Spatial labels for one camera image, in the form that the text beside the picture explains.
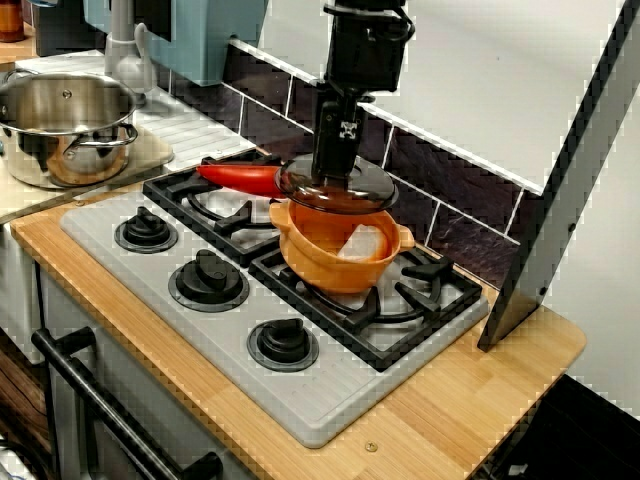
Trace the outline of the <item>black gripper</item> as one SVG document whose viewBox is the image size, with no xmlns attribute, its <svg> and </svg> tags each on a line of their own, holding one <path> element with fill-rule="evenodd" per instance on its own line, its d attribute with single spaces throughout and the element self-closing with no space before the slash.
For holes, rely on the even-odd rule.
<svg viewBox="0 0 640 480">
<path fill-rule="evenodd" d="M 376 92 L 394 92 L 415 25 L 403 2 L 332 2 L 322 101 L 316 111 L 311 167 L 314 185 L 347 181 L 363 132 L 364 111 Z"/>
</svg>

